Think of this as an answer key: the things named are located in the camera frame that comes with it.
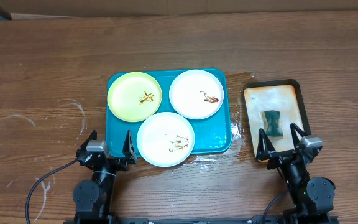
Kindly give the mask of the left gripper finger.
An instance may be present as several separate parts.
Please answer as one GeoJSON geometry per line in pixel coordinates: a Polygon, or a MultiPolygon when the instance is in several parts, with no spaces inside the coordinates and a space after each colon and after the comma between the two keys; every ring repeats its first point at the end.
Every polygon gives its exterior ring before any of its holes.
{"type": "Polygon", "coordinates": [[[91,140],[97,140],[97,131],[94,129],[91,134],[88,136],[88,138],[85,140],[85,142],[76,150],[77,152],[85,151],[88,143],[91,140]]]}
{"type": "Polygon", "coordinates": [[[127,131],[122,153],[124,154],[125,160],[129,164],[137,164],[137,155],[134,150],[134,145],[132,142],[132,135],[130,130],[127,131]]]}

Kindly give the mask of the white plate with brown sauce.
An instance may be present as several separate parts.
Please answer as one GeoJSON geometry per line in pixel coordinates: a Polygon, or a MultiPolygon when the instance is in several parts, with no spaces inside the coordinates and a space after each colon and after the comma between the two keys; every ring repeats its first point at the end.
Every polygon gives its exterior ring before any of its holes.
{"type": "Polygon", "coordinates": [[[223,104],[221,82],[211,72],[187,70],[170,85],[169,100],[173,109],[188,119],[206,119],[218,112],[223,104]]]}

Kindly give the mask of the white plate with crumbs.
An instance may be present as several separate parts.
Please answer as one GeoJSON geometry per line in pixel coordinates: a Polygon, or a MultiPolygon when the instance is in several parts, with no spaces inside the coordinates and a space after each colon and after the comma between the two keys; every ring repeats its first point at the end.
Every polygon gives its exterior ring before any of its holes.
{"type": "Polygon", "coordinates": [[[138,151],[148,163],[172,167],[182,163],[195,146],[195,132],[179,114],[162,112],[147,118],[137,133],[138,151]]]}

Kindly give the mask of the green yellow sponge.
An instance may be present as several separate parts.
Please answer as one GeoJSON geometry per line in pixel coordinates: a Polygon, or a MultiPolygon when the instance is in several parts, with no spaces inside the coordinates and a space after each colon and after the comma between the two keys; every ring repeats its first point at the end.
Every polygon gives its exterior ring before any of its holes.
{"type": "Polygon", "coordinates": [[[267,136],[273,138],[282,138],[283,131],[279,125],[281,112],[275,110],[268,110],[262,113],[265,120],[265,132],[267,136]]]}

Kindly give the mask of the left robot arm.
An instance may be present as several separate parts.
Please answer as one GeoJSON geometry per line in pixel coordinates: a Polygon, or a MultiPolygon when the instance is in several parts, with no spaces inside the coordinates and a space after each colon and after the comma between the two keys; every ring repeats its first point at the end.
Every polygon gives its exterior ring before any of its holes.
{"type": "Polygon", "coordinates": [[[77,149],[76,158],[81,166],[92,171],[90,180],[81,181],[73,190],[76,212],[73,223],[120,223],[117,215],[110,212],[116,173],[128,171],[137,163],[137,156],[128,131],[122,148],[123,157],[112,157],[106,141],[97,139],[94,130],[77,149]]]}

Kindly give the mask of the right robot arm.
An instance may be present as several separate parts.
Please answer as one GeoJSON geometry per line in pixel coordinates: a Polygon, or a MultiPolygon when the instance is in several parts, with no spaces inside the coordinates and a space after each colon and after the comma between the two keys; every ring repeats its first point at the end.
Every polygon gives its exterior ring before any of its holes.
{"type": "Polygon", "coordinates": [[[287,190],[268,204],[260,222],[338,223],[338,217],[329,214],[334,209],[335,184],[325,177],[311,178],[307,171],[307,165],[322,150],[323,141],[317,136],[307,135],[295,123],[290,125],[290,130],[294,148],[277,152],[267,133],[259,129],[256,159],[268,161],[267,169],[277,170],[287,185],[287,190]],[[280,216],[269,217],[270,208],[286,194],[290,195],[294,208],[285,210],[280,216]]]}

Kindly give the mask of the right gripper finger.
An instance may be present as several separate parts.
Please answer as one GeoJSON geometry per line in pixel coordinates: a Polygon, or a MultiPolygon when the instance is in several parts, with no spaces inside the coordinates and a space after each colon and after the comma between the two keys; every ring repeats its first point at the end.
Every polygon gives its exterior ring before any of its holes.
{"type": "Polygon", "coordinates": [[[258,146],[255,158],[259,161],[271,159],[276,150],[267,136],[266,132],[260,128],[258,136],[258,146]]]}
{"type": "Polygon", "coordinates": [[[306,136],[306,133],[296,123],[290,124],[290,131],[294,146],[297,146],[300,143],[300,139],[306,136]]]}

